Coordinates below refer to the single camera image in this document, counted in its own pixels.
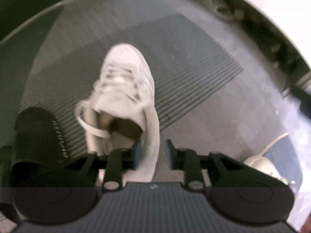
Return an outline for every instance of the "gray mat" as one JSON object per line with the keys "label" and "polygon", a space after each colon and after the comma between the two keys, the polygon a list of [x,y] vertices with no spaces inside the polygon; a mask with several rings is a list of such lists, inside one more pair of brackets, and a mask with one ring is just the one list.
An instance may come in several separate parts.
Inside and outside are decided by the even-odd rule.
{"label": "gray mat", "polygon": [[41,106],[55,114],[73,155],[86,149],[74,106],[89,96],[106,52],[119,42],[136,46],[149,63],[161,130],[242,71],[220,45],[180,14],[129,27],[78,48],[30,77],[21,101],[21,110]]}

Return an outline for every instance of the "white sneaker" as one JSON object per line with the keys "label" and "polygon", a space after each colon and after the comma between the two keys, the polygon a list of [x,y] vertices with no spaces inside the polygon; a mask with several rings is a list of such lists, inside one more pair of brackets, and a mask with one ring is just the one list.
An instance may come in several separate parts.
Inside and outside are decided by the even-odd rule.
{"label": "white sneaker", "polygon": [[[131,148],[136,139],[142,140],[139,167],[123,174],[123,184],[150,182],[153,178],[160,146],[154,94],[145,58],[135,47],[122,43],[107,53],[90,98],[76,106],[76,118],[85,129],[89,151],[107,155],[113,149]],[[100,170],[101,181],[104,172]]]}

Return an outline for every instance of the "ribbed gray surface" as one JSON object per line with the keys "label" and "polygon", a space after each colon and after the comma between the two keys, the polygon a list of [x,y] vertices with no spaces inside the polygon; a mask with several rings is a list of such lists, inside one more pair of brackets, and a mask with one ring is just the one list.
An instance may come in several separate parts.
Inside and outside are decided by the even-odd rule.
{"label": "ribbed gray surface", "polygon": [[202,194],[184,191],[178,183],[130,183],[105,194],[85,217],[62,226],[23,223],[15,233],[148,232],[148,233],[293,233],[284,222],[251,227],[216,213]]}
{"label": "ribbed gray surface", "polygon": [[242,71],[220,45],[181,14],[129,27],[76,49],[30,77],[21,101],[21,110],[41,106],[56,116],[73,156],[86,149],[74,106],[89,96],[106,52],[119,42],[136,46],[149,63],[161,130]]}
{"label": "ribbed gray surface", "polygon": [[30,77],[77,48],[114,32],[176,13],[161,0],[74,0],[62,7]]}

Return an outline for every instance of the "screw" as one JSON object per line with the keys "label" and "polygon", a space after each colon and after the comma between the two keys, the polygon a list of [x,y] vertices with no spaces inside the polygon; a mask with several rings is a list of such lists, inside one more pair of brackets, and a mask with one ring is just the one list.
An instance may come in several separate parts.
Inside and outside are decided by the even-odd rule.
{"label": "screw", "polygon": [[189,182],[188,186],[191,189],[198,190],[198,189],[202,189],[204,187],[204,183],[202,183],[201,181],[198,181],[198,180],[193,180],[193,181]]}
{"label": "screw", "polygon": [[115,190],[119,188],[119,183],[116,181],[107,181],[104,184],[104,188],[108,190]]}

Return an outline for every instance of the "circular pad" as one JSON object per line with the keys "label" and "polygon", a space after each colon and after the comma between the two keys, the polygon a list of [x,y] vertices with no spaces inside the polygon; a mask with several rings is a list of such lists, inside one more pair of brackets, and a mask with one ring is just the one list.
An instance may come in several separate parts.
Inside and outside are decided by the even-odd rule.
{"label": "circular pad", "polygon": [[269,186],[246,182],[238,187],[216,187],[211,189],[210,198],[221,213],[235,221],[250,224],[285,220],[294,204],[292,191],[282,183]]}
{"label": "circular pad", "polygon": [[21,219],[53,225],[68,223],[89,212],[97,202],[94,186],[73,170],[56,170],[17,188],[14,206]]}

